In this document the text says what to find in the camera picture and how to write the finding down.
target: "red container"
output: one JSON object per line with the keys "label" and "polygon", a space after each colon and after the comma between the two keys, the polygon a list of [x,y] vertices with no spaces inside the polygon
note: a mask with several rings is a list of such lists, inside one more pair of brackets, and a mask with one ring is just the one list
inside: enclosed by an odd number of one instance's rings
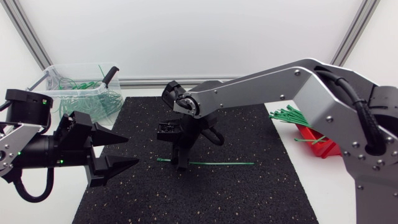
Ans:
{"label": "red container", "polygon": [[[296,124],[296,126],[304,139],[317,140],[323,136],[323,134],[315,130],[312,130],[311,128],[299,124]],[[314,155],[322,157],[322,159],[328,156],[341,155],[340,147],[334,141],[326,137],[323,138],[322,140],[325,142],[317,142],[315,144],[312,144],[312,142],[306,142],[311,147],[311,150],[314,153]]]}

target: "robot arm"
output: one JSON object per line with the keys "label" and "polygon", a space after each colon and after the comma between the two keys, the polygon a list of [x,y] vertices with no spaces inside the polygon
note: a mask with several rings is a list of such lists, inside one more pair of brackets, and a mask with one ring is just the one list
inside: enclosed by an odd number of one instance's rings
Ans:
{"label": "robot arm", "polygon": [[164,100],[195,119],[220,108],[293,100],[315,130],[340,146],[356,183],[357,222],[396,223],[397,88],[312,59],[230,82],[205,82],[183,93],[175,93],[178,88],[165,90]]}
{"label": "robot arm", "polygon": [[[28,202],[45,200],[52,190],[54,167],[84,166],[88,186],[105,185],[118,173],[139,160],[119,156],[95,157],[93,146],[127,142],[128,139],[92,123],[88,114],[64,115],[53,135],[44,135],[50,126],[49,96],[21,90],[8,90],[6,122],[0,122],[0,177],[13,182],[19,195]],[[47,185],[38,197],[29,195],[21,181],[22,170],[48,168]]]}

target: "black rubber mat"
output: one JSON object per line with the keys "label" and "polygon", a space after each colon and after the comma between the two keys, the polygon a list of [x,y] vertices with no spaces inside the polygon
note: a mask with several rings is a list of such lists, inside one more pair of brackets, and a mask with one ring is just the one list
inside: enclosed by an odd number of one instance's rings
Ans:
{"label": "black rubber mat", "polygon": [[113,131],[129,142],[103,153],[140,162],[87,189],[74,223],[317,223],[264,105],[216,112],[224,146],[200,138],[193,162],[255,162],[251,166],[190,165],[177,172],[168,162],[171,142],[156,140],[159,121],[180,118],[158,97],[127,98]]}

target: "green cable tie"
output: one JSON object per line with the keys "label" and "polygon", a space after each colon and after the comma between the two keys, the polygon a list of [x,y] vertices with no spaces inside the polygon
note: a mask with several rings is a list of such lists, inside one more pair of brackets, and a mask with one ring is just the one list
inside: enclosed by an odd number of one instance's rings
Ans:
{"label": "green cable tie", "polygon": [[[170,162],[171,159],[157,158],[159,162]],[[195,165],[254,165],[253,162],[189,162]]]}
{"label": "green cable tie", "polygon": [[99,69],[101,70],[102,76],[104,76],[104,78],[105,78],[105,75],[104,75],[104,72],[102,71],[101,66],[100,65],[98,65],[98,66],[99,66]]}
{"label": "green cable tie", "polygon": [[316,144],[316,143],[318,143],[319,141],[321,141],[322,139],[324,139],[326,136],[322,136],[322,137],[320,137],[320,138],[318,138],[316,141],[314,141],[312,144]]}
{"label": "green cable tie", "polygon": [[299,142],[314,142],[318,141],[317,139],[298,139],[294,138],[294,141],[299,141]]}

